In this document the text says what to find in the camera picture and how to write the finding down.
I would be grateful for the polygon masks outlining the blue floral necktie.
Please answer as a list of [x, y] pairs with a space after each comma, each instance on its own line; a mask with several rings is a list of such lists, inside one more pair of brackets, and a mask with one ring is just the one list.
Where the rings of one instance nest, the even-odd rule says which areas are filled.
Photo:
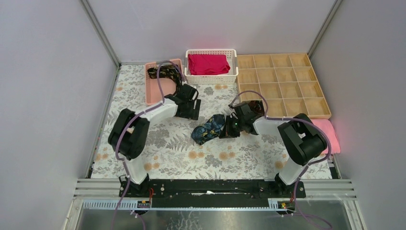
[[198, 125], [191, 133], [191, 138], [198, 145], [203, 145], [206, 142], [220, 136], [226, 123], [225, 116], [215, 114], [211, 116], [205, 123]]

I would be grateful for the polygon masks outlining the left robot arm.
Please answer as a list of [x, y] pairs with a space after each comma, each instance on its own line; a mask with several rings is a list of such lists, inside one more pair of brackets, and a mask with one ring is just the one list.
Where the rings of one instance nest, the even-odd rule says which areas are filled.
[[161, 101], [138, 112], [123, 109], [108, 137], [117, 160], [124, 166], [126, 176], [132, 182], [130, 191], [137, 197], [148, 192], [145, 179], [148, 174], [144, 168], [143, 152], [149, 129], [168, 118], [179, 117], [197, 120], [201, 100], [196, 87], [184, 83], [180, 91], [168, 94]]

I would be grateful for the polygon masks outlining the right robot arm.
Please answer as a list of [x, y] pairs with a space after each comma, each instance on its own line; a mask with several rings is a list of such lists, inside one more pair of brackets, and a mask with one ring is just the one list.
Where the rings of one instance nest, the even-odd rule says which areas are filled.
[[280, 136], [289, 155], [285, 166], [276, 175], [275, 193], [287, 197], [293, 184], [305, 173], [308, 166], [317, 163], [324, 150], [331, 154], [331, 142], [306, 114], [294, 117], [267, 117], [254, 112], [248, 103], [233, 106], [234, 112], [226, 116], [220, 138], [237, 138], [242, 131], [252, 135]]

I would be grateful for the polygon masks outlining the dark rolled necktie in tray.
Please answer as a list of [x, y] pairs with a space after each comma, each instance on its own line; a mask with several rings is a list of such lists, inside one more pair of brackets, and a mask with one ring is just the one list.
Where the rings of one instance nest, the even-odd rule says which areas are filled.
[[264, 116], [265, 110], [263, 106], [263, 101], [260, 100], [253, 100], [248, 102], [250, 109], [260, 116]]

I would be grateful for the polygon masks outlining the black gold necktie in basket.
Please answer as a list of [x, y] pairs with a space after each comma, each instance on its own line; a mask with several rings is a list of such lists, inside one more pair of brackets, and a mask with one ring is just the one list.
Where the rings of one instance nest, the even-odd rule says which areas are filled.
[[176, 94], [182, 87], [182, 77], [178, 69], [172, 64], [160, 67], [159, 82], [164, 95]]

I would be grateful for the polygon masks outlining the pink plastic basket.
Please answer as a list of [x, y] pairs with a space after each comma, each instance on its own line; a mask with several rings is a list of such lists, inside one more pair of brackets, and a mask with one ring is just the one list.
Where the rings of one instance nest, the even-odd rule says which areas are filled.
[[[180, 59], [171, 59], [181, 72], [182, 70], [182, 61]], [[158, 63], [157, 62], [150, 62], [145, 64], [145, 98], [147, 105], [153, 105], [161, 101], [162, 96], [158, 85], [157, 80], [157, 72], [158, 72]]]

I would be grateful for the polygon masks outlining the red folded cloth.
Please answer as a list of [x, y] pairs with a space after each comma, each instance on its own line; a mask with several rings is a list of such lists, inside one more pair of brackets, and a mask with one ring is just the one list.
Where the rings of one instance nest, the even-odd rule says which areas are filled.
[[226, 55], [189, 54], [187, 58], [191, 75], [221, 75], [227, 74], [231, 69]]

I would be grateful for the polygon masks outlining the white plastic basket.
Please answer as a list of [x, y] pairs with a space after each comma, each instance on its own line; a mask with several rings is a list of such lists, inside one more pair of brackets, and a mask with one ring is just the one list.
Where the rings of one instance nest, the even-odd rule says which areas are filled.
[[[221, 75], [191, 75], [188, 67], [189, 54], [221, 54], [226, 55], [231, 69], [227, 74]], [[189, 49], [185, 54], [184, 76], [192, 84], [233, 84], [239, 74], [237, 64], [237, 51], [234, 49]]]

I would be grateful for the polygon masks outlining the floral table mat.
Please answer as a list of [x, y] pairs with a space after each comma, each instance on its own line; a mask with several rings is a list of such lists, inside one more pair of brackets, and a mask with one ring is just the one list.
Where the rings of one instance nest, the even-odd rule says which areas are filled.
[[[236, 85], [198, 85], [201, 109], [198, 120], [170, 118], [149, 129], [142, 165], [152, 179], [272, 179], [289, 156], [277, 136], [242, 133], [238, 138], [215, 138], [198, 145], [192, 131], [214, 114], [228, 114]], [[108, 144], [108, 136], [125, 109], [146, 107], [145, 68], [120, 69], [100, 144], [95, 153], [92, 179], [116, 179], [125, 173]]]

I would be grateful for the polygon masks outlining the wooden compartment tray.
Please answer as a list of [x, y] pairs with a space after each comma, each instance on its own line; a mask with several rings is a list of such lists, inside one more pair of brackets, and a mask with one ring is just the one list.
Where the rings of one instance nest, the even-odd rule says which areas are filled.
[[239, 55], [237, 60], [239, 101], [263, 101], [270, 117], [332, 116], [306, 53]]

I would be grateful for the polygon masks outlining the pink folded cloth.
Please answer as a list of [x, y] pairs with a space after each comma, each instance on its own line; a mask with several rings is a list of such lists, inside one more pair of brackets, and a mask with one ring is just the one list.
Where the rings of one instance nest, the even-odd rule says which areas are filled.
[[332, 147], [331, 154], [340, 154], [340, 144], [332, 123], [328, 119], [312, 119], [311, 121], [327, 135]]

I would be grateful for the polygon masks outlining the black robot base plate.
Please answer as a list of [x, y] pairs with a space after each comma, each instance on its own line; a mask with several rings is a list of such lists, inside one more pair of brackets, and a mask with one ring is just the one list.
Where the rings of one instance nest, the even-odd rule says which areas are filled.
[[283, 185], [274, 180], [146, 179], [140, 185], [120, 178], [119, 196], [146, 198], [153, 208], [265, 208], [269, 199], [306, 198], [302, 182]]

